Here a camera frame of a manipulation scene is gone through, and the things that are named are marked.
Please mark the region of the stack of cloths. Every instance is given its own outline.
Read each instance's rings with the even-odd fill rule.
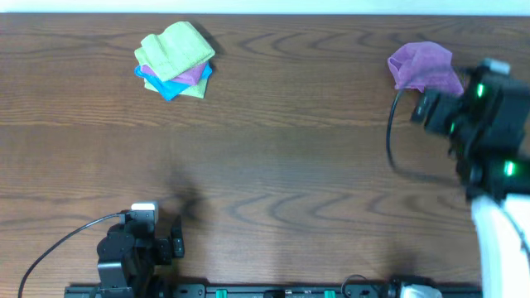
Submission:
[[[150,34],[141,44],[134,51],[139,64],[134,73],[146,89],[167,101],[178,94],[205,97],[212,74],[208,60],[215,51],[189,22],[177,22],[159,36]]]

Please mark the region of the green cloth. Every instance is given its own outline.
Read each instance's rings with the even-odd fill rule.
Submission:
[[[189,22],[177,22],[159,36],[150,34],[141,44],[134,51],[138,63],[149,65],[162,82],[215,55],[208,41]]]
[[[146,79],[143,79],[143,83],[144,83],[143,87],[145,89],[158,92],[155,86],[147,82]],[[208,84],[208,79],[201,79],[199,80],[199,83],[197,83],[197,85],[190,86],[184,89],[184,91],[180,92],[179,95],[188,95],[188,96],[197,97],[199,99],[203,99],[206,93],[206,84]]]

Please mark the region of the blue cloth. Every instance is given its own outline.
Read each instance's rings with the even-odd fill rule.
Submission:
[[[158,79],[158,77],[154,75],[143,73],[140,65],[134,69],[134,74],[136,76],[139,76],[140,78],[146,79],[147,82],[151,83],[151,85],[153,85],[158,90],[160,95],[166,101],[171,101],[175,96],[180,94],[182,91],[186,90],[186,88],[190,87],[188,84],[177,83],[172,81],[162,82],[160,79]],[[210,67],[210,63],[207,63],[205,70],[200,76],[200,79],[208,79],[211,74],[212,69]]]

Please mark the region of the purple cloth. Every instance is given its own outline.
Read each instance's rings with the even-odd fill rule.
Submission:
[[[183,72],[182,74],[177,75],[175,78],[170,79],[170,81],[195,86],[197,85],[197,83],[199,83],[200,76],[205,71],[206,63],[208,62],[192,67],[187,71]],[[149,67],[149,65],[142,65],[141,71],[144,74],[157,77],[157,74],[155,74],[155,72],[151,69],[151,67]]]
[[[458,76],[451,68],[452,56],[450,51],[431,41],[407,43],[388,58],[388,68],[396,80],[395,88],[418,89],[423,92],[425,87],[430,87],[452,94],[464,93]],[[431,69],[441,71],[421,75],[422,71]],[[403,86],[415,75],[420,76],[408,86]]]

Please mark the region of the white backdrop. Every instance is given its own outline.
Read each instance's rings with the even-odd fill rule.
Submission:
[[[530,16],[530,0],[0,0],[0,12]]]

